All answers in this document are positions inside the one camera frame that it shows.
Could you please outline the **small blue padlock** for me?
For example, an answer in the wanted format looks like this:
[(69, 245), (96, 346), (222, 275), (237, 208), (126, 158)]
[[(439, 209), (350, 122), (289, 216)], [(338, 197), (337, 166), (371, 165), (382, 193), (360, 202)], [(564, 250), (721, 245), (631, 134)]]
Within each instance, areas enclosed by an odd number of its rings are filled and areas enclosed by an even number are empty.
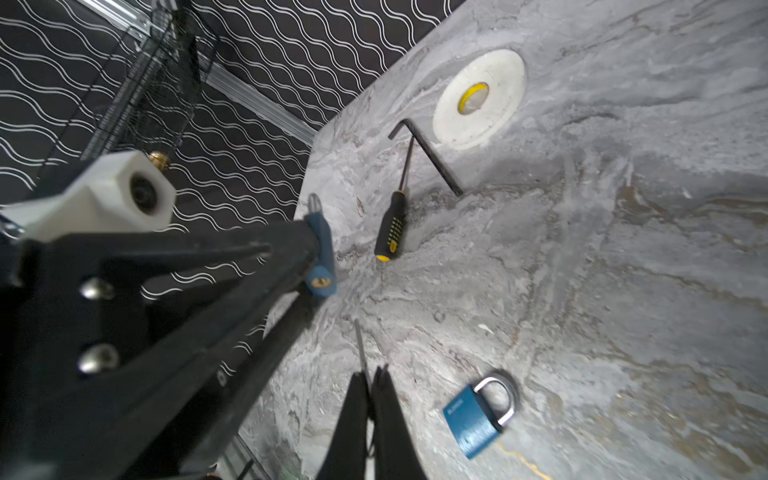
[(318, 239), (319, 252), (315, 264), (305, 277), (305, 284), (313, 295), (327, 298), (337, 291), (332, 233), (316, 193), (309, 195), (307, 207), (304, 221)]

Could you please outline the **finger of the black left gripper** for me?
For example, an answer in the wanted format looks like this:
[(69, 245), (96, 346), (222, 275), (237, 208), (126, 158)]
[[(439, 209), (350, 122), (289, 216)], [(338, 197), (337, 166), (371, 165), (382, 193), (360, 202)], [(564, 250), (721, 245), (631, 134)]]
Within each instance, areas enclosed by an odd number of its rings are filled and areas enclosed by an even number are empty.
[(74, 309), (99, 334), (79, 348), (75, 479), (200, 479), (322, 304), (264, 270), (148, 302), (92, 277)]
[(208, 233), (72, 234), (53, 242), (53, 285), (77, 288), (92, 277), (139, 285), (176, 271), (264, 257), (266, 271), (248, 279), (257, 288), (290, 288), (319, 255), (304, 221)]

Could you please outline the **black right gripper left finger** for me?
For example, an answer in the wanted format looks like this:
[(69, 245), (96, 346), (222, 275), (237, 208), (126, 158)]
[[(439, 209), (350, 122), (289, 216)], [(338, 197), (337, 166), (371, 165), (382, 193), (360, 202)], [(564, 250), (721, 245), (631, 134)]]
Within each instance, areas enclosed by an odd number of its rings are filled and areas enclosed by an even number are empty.
[(367, 458), (367, 382), (362, 372), (351, 376), (336, 428), (316, 479), (364, 479)]

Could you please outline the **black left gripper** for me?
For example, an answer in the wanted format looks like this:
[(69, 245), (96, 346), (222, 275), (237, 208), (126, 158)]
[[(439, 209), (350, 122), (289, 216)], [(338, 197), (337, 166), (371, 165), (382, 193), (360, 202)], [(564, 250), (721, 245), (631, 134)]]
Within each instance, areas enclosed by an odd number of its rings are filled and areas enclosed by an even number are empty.
[(63, 236), (1, 247), (1, 476), (53, 479), (69, 454), (64, 437), (86, 441), (87, 421), (106, 410), (75, 399), (89, 375), (78, 362), (110, 345), (125, 366), (150, 345), (140, 288), (147, 236)]

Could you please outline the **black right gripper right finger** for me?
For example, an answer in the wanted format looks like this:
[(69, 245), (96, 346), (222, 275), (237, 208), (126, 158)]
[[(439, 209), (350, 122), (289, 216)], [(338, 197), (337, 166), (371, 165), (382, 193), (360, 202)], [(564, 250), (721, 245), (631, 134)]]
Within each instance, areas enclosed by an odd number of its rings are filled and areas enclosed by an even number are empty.
[(387, 365), (377, 368), (370, 395), (375, 424), (375, 479), (426, 480)]

